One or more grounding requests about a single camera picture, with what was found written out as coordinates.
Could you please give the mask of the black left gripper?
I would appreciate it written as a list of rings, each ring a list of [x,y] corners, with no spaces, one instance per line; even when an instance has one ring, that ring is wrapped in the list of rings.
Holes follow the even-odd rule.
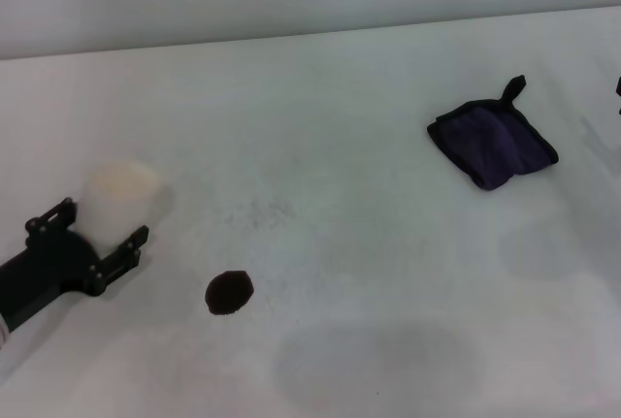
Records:
[[[77,210],[77,203],[65,198],[26,221],[26,248],[1,266],[1,317],[9,331],[64,293],[102,295],[111,283],[139,265],[148,226],[141,226],[100,259],[85,239],[69,231]]]

